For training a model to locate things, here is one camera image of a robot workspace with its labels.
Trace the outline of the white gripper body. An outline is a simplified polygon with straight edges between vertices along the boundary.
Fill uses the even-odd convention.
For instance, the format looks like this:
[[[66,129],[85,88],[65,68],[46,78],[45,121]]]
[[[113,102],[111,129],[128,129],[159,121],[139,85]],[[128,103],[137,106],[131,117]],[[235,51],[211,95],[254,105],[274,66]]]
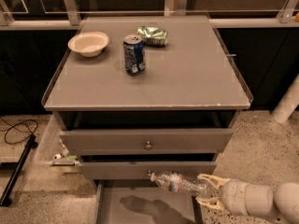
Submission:
[[[221,190],[221,200],[226,210],[236,216],[247,216],[246,188],[248,183],[239,180],[228,181]]]

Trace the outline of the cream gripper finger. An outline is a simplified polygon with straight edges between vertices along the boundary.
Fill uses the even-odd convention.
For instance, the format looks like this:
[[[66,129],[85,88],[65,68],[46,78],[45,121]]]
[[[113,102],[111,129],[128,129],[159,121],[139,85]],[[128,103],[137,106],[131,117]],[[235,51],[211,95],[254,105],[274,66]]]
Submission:
[[[200,197],[196,197],[195,200],[199,204],[201,204],[207,208],[221,210],[221,211],[224,210],[224,205],[218,197],[214,197],[214,198],[210,198],[210,199],[203,199]]]
[[[197,178],[207,181],[215,189],[220,189],[227,182],[230,181],[230,178],[222,178],[215,175],[207,175],[207,174],[200,174],[197,176]]]

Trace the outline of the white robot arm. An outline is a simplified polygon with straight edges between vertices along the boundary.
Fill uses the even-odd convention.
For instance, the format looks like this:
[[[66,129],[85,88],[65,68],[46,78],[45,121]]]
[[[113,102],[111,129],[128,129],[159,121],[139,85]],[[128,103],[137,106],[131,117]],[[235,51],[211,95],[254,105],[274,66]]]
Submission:
[[[299,184],[287,182],[275,189],[237,179],[200,174],[197,178],[218,191],[216,197],[196,197],[201,205],[242,217],[258,217],[271,224],[299,224]]]

